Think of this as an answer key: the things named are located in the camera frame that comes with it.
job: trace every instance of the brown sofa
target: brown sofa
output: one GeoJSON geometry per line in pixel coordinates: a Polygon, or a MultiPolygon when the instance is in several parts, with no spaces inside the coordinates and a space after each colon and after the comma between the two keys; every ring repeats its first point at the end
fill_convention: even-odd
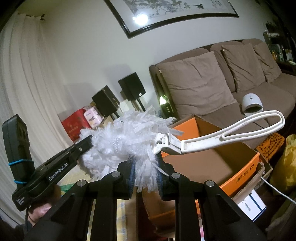
{"type": "MultiPolygon", "coordinates": [[[[259,86],[248,91],[236,92],[234,78],[227,63],[222,55],[221,49],[222,45],[243,45],[251,43],[256,45],[261,43],[259,39],[245,39],[237,41],[228,41],[216,43],[213,45],[207,45],[201,48],[193,49],[181,54],[177,54],[173,57],[163,60],[161,63],[173,62],[176,60],[182,60],[185,58],[190,58],[194,56],[199,56],[201,54],[207,53],[209,51],[214,51],[218,65],[221,68],[223,75],[225,77],[226,83],[232,93],[233,97],[237,100],[237,103],[224,106],[212,113],[201,116],[201,118],[206,121],[220,127],[225,128],[243,118],[245,116],[241,112],[241,101],[245,94],[254,93],[259,96],[263,104],[263,110],[278,110],[283,113],[286,117],[292,112],[295,106],[296,99],[296,76],[281,73],[280,76],[275,79],[272,83],[263,82],[259,86]]],[[[172,100],[171,94],[168,87],[163,79],[157,77],[158,68],[156,65],[149,67],[149,71],[153,80],[153,84],[157,93],[158,98],[162,95],[166,95],[172,106],[174,116],[179,118],[176,107],[172,100]]],[[[268,118],[266,120],[260,120],[256,123],[249,124],[238,131],[238,133],[249,132],[259,130],[262,127],[267,127],[276,123],[278,120],[276,118],[268,118]]],[[[254,139],[247,141],[246,144],[251,148],[258,146],[264,138],[254,139]]]]}

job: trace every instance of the blue rubber band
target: blue rubber band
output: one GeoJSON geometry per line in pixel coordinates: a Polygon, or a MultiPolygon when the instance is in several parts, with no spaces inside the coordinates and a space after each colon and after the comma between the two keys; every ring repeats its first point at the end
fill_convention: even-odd
{"type": "Polygon", "coordinates": [[[26,184],[27,182],[20,182],[20,181],[16,181],[16,180],[15,180],[15,183],[16,183],[16,184],[26,184]]]}
{"type": "Polygon", "coordinates": [[[8,165],[11,166],[11,165],[14,165],[14,164],[18,164],[18,163],[20,163],[20,162],[23,162],[23,161],[34,162],[34,161],[32,161],[32,160],[28,160],[28,159],[20,159],[20,160],[18,160],[18,161],[14,161],[14,162],[10,162],[10,163],[8,163],[8,165]]]}

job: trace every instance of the bottle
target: bottle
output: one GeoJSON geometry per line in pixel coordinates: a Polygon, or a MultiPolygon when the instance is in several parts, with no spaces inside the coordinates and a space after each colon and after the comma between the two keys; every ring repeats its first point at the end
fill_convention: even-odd
{"type": "Polygon", "coordinates": [[[274,60],[277,60],[276,53],[275,53],[275,51],[274,51],[274,50],[272,51],[272,53],[271,53],[271,54],[272,54],[272,57],[273,57],[273,59],[274,59],[274,60]]]}
{"type": "Polygon", "coordinates": [[[286,51],[285,51],[283,45],[281,46],[281,51],[282,51],[282,53],[283,53],[284,61],[287,62],[287,54],[286,54],[286,51]]]}

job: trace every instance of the metal screw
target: metal screw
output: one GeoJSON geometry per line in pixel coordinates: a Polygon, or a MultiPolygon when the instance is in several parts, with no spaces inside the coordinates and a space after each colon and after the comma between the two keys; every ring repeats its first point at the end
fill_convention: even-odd
{"type": "Polygon", "coordinates": [[[85,184],[86,184],[86,181],[85,180],[79,180],[77,182],[77,185],[80,186],[80,187],[83,187],[85,184]]]}
{"type": "Polygon", "coordinates": [[[174,179],[177,179],[177,178],[179,178],[179,177],[180,177],[180,174],[177,173],[177,172],[174,172],[174,173],[172,174],[172,178],[174,178],[174,179]]]}
{"type": "Polygon", "coordinates": [[[120,172],[118,171],[115,171],[115,172],[112,172],[112,177],[119,177],[120,176],[120,172]]]}
{"type": "Polygon", "coordinates": [[[215,185],[215,183],[212,180],[208,180],[205,182],[207,184],[207,186],[209,187],[213,187],[215,185]]]}

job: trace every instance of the framed painting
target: framed painting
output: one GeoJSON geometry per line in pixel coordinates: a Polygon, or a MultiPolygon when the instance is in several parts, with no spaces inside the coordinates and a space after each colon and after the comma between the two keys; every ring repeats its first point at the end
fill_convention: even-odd
{"type": "Polygon", "coordinates": [[[228,0],[104,0],[128,38],[193,18],[235,17],[228,0]]]}

